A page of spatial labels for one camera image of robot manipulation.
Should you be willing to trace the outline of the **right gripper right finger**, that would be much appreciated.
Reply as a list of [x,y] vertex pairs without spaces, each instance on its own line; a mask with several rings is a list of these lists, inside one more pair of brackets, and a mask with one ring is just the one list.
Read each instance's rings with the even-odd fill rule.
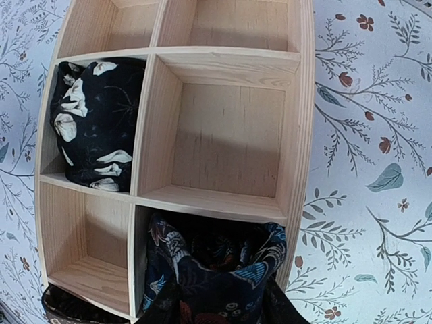
[[265,286],[261,311],[264,324],[309,324],[288,300],[273,278]]

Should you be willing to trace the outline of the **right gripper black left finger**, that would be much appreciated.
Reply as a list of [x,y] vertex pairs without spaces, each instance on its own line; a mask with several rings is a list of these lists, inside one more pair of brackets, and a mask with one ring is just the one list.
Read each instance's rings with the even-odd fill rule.
[[180,307],[184,287],[176,281],[167,282],[155,300],[144,312],[144,324],[189,323],[188,316]]

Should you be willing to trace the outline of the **dark floral tie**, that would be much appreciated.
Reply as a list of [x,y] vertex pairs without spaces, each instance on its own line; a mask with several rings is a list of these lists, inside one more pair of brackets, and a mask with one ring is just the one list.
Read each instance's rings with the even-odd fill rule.
[[287,255],[282,226],[156,212],[148,234],[143,312],[176,281],[189,323],[261,323],[266,283]]

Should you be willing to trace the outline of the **wooden compartment box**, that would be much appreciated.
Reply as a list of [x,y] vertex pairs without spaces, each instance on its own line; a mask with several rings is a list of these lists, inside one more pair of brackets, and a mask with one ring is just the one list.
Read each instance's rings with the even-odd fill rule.
[[[45,284],[134,323],[145,229],[161,209],[286,230],[284,288],[308,177],[315,99],[312,1],[72,1],[49,67],[36,143]],[[62,61],[146,61],[131,188],[66,179],[49,124]]]

